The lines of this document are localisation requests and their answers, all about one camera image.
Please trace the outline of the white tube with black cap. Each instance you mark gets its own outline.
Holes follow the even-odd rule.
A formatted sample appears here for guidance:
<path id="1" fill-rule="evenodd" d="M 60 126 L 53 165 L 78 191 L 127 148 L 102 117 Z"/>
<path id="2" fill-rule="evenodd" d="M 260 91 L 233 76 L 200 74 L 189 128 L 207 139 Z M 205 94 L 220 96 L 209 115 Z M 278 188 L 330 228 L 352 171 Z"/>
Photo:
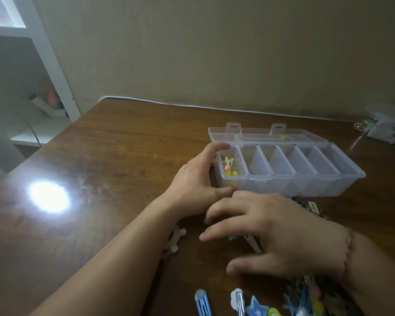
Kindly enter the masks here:
<path id="1" fill-rule="evenodd" d="M 39 97 L 36 94 L 29 95 L 28 100 L 37 108 L 44 111 L 48 116 L 68 117 L 68 113 L 66 112 L 62 102 L 59 103 L 59 108 L 54 108 L 48 103 L 48 101 L 44 100 L 42 97 Z"/>

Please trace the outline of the white cloud hair clip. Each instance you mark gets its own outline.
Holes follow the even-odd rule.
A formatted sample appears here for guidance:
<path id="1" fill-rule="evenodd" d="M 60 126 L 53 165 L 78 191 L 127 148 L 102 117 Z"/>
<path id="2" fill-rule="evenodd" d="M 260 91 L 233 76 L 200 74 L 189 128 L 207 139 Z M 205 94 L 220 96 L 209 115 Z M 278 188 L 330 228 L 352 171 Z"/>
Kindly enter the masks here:
<path id="1" fill-rule="evenodd" d="M 237 316 L 246 316 L 244 295 L 240 288 L 234 289 L 230 293 L 230 304 Z"/>

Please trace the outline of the white shelf unit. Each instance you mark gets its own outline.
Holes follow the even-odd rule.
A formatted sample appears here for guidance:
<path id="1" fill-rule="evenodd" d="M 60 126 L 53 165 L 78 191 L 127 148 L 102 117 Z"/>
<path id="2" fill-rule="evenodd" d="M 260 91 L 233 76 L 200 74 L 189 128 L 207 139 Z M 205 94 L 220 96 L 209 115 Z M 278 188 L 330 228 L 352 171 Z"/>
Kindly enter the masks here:
<path id="1" fill-rule="evenodd" d="M 33 105 L 54 88 L 68 117 Z M 33 0 L 0 0 L 0 180 L 80 117 Z"/>

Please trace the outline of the pink round object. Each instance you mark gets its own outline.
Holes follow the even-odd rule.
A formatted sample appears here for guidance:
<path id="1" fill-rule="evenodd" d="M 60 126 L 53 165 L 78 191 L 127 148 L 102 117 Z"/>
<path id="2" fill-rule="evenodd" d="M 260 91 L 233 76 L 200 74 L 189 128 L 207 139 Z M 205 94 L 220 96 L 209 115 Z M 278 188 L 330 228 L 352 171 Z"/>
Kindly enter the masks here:
<path id="1" fill-rule="evenodd" d="M 48 90 L 47 101 L 54 108 L 59 108 L 59 103 L 61 102 L 61 99 L 54 88 Z"/>

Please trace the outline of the pile of colourful hair clips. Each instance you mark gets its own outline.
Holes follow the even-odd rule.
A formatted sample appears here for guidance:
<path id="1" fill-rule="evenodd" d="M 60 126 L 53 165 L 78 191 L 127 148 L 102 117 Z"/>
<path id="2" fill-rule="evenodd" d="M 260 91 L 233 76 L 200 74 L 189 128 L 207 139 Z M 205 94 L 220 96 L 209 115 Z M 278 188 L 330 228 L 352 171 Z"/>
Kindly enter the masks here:
<path id="1" fill-rule="evenodd" d="M 350 295 L 328 276 L 289 279 L 283 308 L 290 316 L 365 316 Z"/>

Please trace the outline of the blue star hair clip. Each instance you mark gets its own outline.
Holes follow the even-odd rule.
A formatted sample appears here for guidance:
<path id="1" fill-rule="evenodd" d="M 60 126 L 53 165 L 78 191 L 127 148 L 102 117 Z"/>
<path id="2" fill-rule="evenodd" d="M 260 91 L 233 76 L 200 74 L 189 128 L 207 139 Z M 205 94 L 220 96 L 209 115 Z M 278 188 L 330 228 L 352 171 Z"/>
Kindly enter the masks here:
<path id="1" fill-rule="evenodd" d="M 247 316 L 268 316 L 269 307 L 260 304 L 257 298 L 253 295 L 251 297 L 250 305 L 245 307 L 245 312 Z"/>

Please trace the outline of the small colourful clips cluster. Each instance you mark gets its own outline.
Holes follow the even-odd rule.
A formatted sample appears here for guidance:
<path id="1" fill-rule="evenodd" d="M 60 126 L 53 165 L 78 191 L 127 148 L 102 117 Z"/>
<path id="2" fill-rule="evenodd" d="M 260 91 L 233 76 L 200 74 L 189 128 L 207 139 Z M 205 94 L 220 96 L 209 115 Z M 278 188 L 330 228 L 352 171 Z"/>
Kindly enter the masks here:
<path id="1" fill-rule="evenodd" d="M 225 157 L 222 160 L 224 174 L 227 176 L 238 176 L 239 173 L 234 167 L 234 158 Z"/>

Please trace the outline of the white snap hair clip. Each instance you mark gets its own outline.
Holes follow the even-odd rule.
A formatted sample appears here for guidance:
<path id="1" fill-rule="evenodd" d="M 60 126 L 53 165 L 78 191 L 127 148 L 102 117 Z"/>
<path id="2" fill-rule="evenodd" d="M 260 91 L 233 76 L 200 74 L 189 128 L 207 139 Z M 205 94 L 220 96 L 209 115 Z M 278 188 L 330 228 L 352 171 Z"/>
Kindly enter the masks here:
<path id="1" fill-rule="evenodd" d="M 255 251 L 256 254 L 261 254 L 262 250 L 258 245 L 258 242 L 256 241 L 256 239 L 254 238 L 253 235 L 244 235 L 243 236 L 245 238 L 245 240 L 248 242 L 248 244 L 252 247 L 252 249 Z"/>

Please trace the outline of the person's left hand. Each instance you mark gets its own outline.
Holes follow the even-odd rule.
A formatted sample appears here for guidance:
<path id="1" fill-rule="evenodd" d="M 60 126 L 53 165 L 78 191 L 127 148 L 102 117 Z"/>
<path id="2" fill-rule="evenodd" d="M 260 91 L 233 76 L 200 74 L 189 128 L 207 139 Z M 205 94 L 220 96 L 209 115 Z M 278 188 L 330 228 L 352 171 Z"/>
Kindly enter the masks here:
<path id="1" fill-rule="evenodd" d="M 209 172 L 217 152 L 228 150 L 226 142 L 209 143 L 175 175 L 168 189 L 157 198 L 158 207 L 168 212 L 176 221 L 202 214 L 214 203 L 207 202 L 211 185 Z"/>

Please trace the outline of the person's left forearm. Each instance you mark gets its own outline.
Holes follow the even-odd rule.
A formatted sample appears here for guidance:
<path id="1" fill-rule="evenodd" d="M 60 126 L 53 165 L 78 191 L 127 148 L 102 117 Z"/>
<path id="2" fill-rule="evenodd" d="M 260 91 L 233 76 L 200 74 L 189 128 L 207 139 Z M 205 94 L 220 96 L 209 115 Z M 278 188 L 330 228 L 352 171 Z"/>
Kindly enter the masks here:
<path id="1" fill-rule="evenodd" d="M 179 199 L 158 197 L 30 316 L 140 316 L 186 208 Z"/>

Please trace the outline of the clear plastic bag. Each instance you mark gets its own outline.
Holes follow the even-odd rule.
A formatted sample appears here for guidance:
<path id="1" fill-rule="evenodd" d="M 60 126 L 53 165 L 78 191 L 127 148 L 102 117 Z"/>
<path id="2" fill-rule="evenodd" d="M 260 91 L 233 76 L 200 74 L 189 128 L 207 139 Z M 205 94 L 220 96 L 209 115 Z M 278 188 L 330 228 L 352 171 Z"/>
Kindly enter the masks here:
<path id="1" fill-rule="evenodd" d="M 395 105 L 371 104 L 366 107 L 371 118 L 354 124 L 363 135 L 390 144 L 395 144 Z"/>

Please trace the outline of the grey and white hair clips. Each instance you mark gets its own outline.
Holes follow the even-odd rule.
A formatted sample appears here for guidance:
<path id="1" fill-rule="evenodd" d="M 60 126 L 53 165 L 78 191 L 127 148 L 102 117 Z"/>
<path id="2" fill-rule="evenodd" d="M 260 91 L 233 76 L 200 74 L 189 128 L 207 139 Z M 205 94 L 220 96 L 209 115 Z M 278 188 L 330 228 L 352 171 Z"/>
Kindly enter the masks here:
<path id="1" fill-rule="evenodd" d="M 301 207 L 310 211 L 311 213 L 314 213 L 323 219 L 329 220 L 329 218 L 324 214 L 324 212 L 317 206 L 315 202 L 309 201 L 303 197 L 298 197 L 298 196 L 293 196 L 291 197 L 291 199 L 297 204 L 299 204 Z"/>

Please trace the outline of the person's right forearm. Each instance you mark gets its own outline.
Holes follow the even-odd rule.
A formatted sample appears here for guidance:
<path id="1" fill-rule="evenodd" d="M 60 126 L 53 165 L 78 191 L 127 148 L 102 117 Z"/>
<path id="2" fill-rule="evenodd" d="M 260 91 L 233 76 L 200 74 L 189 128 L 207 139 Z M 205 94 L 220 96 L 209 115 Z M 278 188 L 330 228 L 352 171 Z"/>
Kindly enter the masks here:
<path id="1" fill-rule="evenodd" d="M 395 316 L 395 261 L 353 232 L 341 286 L 364 316 Z"/>

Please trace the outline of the blue striped hair clip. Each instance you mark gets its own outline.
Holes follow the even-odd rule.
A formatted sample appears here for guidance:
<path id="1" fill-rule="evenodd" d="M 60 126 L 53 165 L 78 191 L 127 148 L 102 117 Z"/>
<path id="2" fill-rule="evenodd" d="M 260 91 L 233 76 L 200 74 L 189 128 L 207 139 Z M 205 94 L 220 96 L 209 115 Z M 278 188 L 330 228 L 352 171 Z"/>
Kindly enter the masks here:
<path id="1" fill-rule="evenodd" d="M 195 292 L 195 303 L 199 316 L 212 316 L 209 300 L 205 290 L 198 289 Z"/>

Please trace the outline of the clear plastic compartment box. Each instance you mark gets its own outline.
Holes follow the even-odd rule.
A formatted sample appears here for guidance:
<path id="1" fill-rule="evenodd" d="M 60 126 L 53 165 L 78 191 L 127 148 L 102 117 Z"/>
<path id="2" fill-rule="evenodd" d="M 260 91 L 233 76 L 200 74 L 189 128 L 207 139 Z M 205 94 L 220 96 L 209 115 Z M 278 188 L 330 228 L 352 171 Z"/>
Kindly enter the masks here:
<path id="1" fill-rule="evenodd" d="M 336 197 L 366 177 L 334 143 L 303 129 L 242 127 L 229 122 L 209 127 L 211 142 L 226 142 L 228 150 L 216 153 L 215 173 L 219 187 L 236 187 L 259 194 L 287 197 Z M 222 160 L 234 158 L 238 176 L 224 174 Z"/>

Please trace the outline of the person's right hand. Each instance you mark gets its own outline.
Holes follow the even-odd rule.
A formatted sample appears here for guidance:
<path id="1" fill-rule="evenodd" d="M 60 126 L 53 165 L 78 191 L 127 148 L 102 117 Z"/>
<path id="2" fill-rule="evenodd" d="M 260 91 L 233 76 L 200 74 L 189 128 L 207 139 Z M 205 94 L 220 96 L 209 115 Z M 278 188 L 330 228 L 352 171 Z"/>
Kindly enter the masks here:
<path id="1" fill-rule="evenodd" d="M 343 275 L 348 259 L 347 228 L 279 194 L 235 191 L 232 197 L 222 200 L 251 200 L 253 224 L 217 222 L 200 235 L 202 242 L 249 234 L 260 238 L 261 254 L 272 258 L 274 277 Z"/>

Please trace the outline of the white flower-shaped hair clip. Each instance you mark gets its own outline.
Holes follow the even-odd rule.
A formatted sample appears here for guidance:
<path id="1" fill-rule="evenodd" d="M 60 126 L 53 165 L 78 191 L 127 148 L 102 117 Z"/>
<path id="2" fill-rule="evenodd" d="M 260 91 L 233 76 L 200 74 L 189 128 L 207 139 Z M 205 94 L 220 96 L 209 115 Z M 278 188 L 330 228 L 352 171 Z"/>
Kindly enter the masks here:
<path id="1" fill-rule="evenodd" d="M 180 238 L 182 238 L 186 235 L 187 235 L 186 228 L 179 228 L 178 225 L 176 225 L 173 228 L 172 235 L 170 236 L 169 240 L 167 241 L 167 243 L 164 246 L 163 256 L 162 256 L 162 260 L 164 262 L 167 262 L 167 260 L 169 259 L 169 256 L 171 254 L 175 254 L 179 250 L 178 242 L 179 242 Z"/>

